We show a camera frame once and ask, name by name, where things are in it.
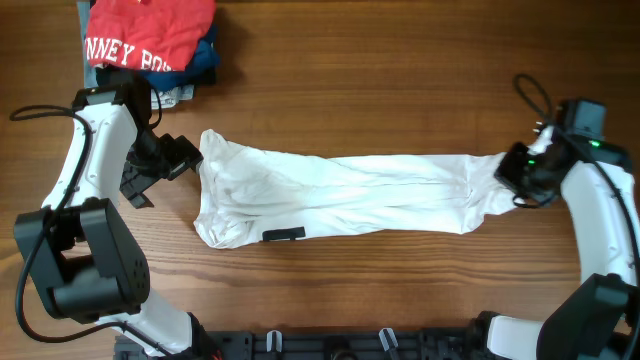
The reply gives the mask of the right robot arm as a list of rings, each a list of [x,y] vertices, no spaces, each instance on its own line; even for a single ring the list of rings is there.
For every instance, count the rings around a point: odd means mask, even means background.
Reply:
[[[562,198],[581,266],[578,289],[545,321],[495,315],[486,350],[498,359],[636,359],[639,221],[627,152],[605,142],[603,104],[563,102],[535,144],[516,143],[494,173],[520,207]]]

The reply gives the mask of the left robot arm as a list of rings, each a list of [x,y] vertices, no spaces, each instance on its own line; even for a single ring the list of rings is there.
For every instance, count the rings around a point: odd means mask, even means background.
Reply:
[[[24,259],[14,311],[21,330],[49,344],[112,329],[158,359],[219,359],[221,350],[196,317],[151,286],[145,255],[117,210],[122,184],[146,185],[194,165],[183,137],[157,137],[154,88],[132,72],[77,92],[68,107],[29,105],[12,121],[64,117],[74,133],[56,185],[37,211],[17,216]]]

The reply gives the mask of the white t-shirt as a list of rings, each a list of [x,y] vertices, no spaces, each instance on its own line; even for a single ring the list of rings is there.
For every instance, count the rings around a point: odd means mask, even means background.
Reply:
[[[369,155],[321,158],[260,150],[202,133],[201,205],[194,222],[216,249],[304,227],[306,240],[381,230],[465,234],[514,209],[494,178],[503,156]]]

